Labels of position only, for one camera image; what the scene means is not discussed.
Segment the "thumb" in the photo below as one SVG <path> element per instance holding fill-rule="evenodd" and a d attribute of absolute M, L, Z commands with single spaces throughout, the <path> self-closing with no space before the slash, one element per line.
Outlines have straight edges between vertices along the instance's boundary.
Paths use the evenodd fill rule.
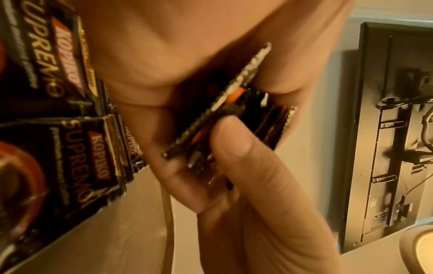
<path fill-rule="evenodd" d="M 333 243 L 329 227 L 286 166 L 237 117 L 220 119 L 210 141 L 218 167 L 277 235 L 318 233 Z"/>

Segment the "fingernail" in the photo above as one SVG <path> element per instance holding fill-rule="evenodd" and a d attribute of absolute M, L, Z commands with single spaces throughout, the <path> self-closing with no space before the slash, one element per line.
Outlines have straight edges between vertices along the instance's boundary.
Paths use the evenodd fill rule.
<path fill-rule="evenodd" d="M 236 116 L 223 118 L 219 137 L 225 152 L 240 158 L 248 153 L 253 144 L 251 131 Z"/>

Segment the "hand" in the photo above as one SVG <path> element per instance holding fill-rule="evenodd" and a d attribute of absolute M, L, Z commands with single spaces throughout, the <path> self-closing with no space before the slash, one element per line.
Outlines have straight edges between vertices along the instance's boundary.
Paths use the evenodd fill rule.
<path fill-rule="evenodd" d="M 279 158 L 235 116 L 217 122 L 212 152 L 224 177 L 198 215 L 206 274 L 342 273 L 331 231 Z"/>
<path fill-rule="evenodd" d="M 200 213 L 213 203 L 208 179 L 184 159 L 161 157 L 176 119 L 215 70 L 229 77 L 270 41 L 254 85 L 299 122 L 354 0 L 75 0 L 97 75 L 167 191 Z"/>

